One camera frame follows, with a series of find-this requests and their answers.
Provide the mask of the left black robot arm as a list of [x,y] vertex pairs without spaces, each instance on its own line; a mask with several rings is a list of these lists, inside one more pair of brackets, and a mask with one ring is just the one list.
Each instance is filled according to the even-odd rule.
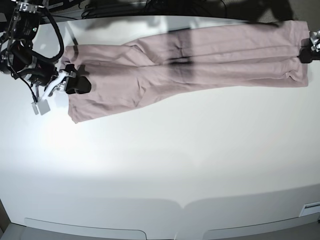
[[320,60],[320,31],[311,31],[309,38],[302,41],[298,58],[302,64]]

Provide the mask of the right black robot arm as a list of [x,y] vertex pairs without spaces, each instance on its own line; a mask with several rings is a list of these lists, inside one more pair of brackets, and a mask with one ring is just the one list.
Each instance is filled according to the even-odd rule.
[[[87,94],[91,91],[90,81],[81,76],[74,64],[68,64],[58,71],[56,63],[63,56],[65,46],[59,27],[51,15],[47,0],[15,0],[10,21],[3,29],[0,43],[6,48],[0,50],[0,71],[20,79],[28,88],[44,87],[51,95],[55,90],[72,94]],[[42,17],[47,17],[57,36],[59,52],[45,57],[33,50]]]

